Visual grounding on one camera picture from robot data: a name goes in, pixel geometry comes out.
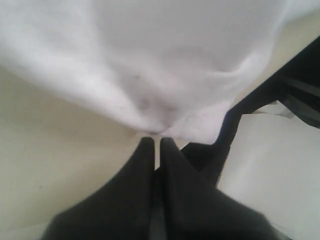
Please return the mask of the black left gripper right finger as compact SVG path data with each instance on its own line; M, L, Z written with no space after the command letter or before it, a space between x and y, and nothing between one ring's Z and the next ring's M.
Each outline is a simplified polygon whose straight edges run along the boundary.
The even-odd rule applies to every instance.
M210 185L171 138L160 141L160 169L169 240L275 239L263 214Z

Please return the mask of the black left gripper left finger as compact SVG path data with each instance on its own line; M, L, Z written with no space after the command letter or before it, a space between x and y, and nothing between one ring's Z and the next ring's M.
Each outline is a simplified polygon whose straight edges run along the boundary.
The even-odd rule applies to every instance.
M155 142L143 137L120 171L94 194L59 213L45 240L147 240Z

